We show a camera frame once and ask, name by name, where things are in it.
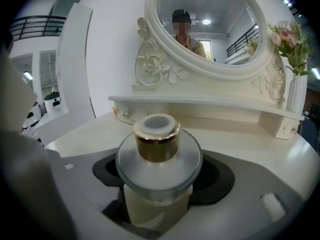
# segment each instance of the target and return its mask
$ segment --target metal railing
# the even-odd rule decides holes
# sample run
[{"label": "metal railing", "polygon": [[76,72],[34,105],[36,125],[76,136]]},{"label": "metal railing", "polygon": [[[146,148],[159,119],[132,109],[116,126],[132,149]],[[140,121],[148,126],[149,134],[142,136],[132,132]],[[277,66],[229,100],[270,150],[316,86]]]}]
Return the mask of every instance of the metal railing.
[{"label": "metal railing", "polygon": [[245,32],[244,35],[242,35],[237,41],[235,41],[234,44],[226,49],[228,58],[245,47],[249,43],[250,39],[259,39],[259,29],[256,26],[258,26],[257,23],[254,24],[247,32]]},{"label": "metal railing", "polygon": [[66,17],[37,15],[15,19],[9,31],[13,40],[36,37],[59,36],[66,22]]}]

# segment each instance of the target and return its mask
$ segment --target white vase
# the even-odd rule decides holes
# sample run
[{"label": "white vase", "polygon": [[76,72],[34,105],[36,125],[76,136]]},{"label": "white vase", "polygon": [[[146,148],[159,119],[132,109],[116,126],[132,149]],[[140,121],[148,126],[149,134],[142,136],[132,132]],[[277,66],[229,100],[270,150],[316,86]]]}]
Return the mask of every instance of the white vase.
[{"label": "white vase", "polygon": [[286,108],[297,114],[301,114],[304,108],[305,99],[304,85],[302,84],[302,79],[299,75],[294,75],[290,83],[288,100],[286,103]]}]

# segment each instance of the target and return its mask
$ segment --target shirt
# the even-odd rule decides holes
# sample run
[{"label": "shirt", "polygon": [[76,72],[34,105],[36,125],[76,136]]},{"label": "shirt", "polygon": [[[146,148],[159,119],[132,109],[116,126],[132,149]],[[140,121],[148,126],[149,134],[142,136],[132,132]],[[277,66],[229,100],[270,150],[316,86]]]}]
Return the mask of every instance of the shirt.
[{"label": "shirt", "polygon": [[191,52],[194,52],[195,54],[197,54],[205,59],[207,58],[204,45],[198,40],[196,40],[195,51],[193,51],[192,38],[190,37],[190,35],[187,36],[186,42],[185,42],[185,44],[183,44],[183,46],[185,48],[187,48],[188,50],[190,50]]}]

